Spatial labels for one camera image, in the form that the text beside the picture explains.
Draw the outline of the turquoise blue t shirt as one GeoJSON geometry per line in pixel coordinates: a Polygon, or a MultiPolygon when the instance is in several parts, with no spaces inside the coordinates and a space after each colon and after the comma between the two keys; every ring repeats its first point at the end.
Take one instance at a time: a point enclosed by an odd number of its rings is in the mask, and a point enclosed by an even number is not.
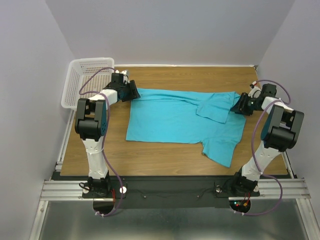
{"type": "Polygon", "coordinates": [[[246,119],[231,111],[240,95],[139,88],[130,105],[127,141],[201,143],[203,154],[229,168],[246,119]]]}

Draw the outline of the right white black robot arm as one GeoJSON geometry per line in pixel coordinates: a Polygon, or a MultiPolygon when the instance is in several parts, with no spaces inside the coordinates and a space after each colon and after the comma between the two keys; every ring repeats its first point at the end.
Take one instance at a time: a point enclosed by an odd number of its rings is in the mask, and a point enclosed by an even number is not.
{"type": "Polygon", "coordinates": [[[289,107],[276,94],[275,81],[268,80],[262,87],[254,81],[250,92],[243,92],[231,108],[231,112],[244,116],[251,116],[254,111],[268,114],[258,148],[251,148],[251,159],[234,174],[230,190],[236,196],[257,192],[258,181],[266,167],[298,141],[305,114],[289,107]]]}

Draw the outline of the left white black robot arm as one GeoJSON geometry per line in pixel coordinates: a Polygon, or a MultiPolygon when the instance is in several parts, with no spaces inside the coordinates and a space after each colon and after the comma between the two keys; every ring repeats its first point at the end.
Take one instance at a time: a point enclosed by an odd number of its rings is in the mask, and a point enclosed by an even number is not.
{"type": "Polygon", "coordinates": [[[75,132],[82,140],[89,166],[88,180],[80,183],[84,198],[107,198],[114,194],[111,187],[108,165],[104,157],[104,139],[109,126],[110,105],[118,101],[127,102],[140,98],[134,80],[129,79],[127,70],[111,74],[110,83],[101,91],[83,92],[79,95],[92,94],[90,98],[77,101],[75,132]]]}

